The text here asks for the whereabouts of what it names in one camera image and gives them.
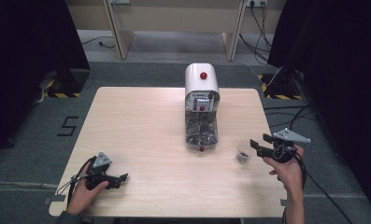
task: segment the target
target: gray carpet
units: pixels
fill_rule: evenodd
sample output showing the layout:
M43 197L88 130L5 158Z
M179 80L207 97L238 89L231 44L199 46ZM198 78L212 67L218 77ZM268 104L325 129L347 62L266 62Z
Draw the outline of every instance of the gray carpet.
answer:
M54 223L46 199L54 194L93 97L102 86L184 87L188 64L158 63L90 63L92 71L79 98L45 98L36 105L14 136L14 147L0 149L0 224ZM220 88L253 88L261 95L263 106L307 105L308 100L272 100L263 97L258 78L247 66L214 65ZM275 72L255 66L256 73ZM289 127L299 108L266 109L272 132ZM314 179L333 196L353 223L371 223L371 205L364 197L349 167L338 159L329 136L312 107L297 119L293 131L312 139L301 145L306 149L305 164ZM77 126L72 136L62 129L67 116L76 116L68 125ZM307 223L347 223L316 185L305 187ZM97 218L96 224L111 223L112 218ZM246 223L280 223L279 218L246 219Z

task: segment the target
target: red knob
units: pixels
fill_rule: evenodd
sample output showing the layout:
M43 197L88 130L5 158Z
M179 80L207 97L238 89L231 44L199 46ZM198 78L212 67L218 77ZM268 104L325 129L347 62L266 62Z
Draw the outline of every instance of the red knob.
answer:
M206 78L207 78L207 73L202 72L202 73L200 74L200 78L202 78L202 79L206 79Z

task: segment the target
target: wooden table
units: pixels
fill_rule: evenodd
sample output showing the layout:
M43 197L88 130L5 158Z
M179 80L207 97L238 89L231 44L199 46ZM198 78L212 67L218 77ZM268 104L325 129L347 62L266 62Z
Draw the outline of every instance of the wooden table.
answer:
M261 158L235 162L250 138L270 133L256 90L220 89L215 149L187 149L184 88L104 87L98 90L60 186L104 151L108 175L129 174L120 189L104 190L93 217L281 217L286 193ZM59 216L66 202L54 202Z

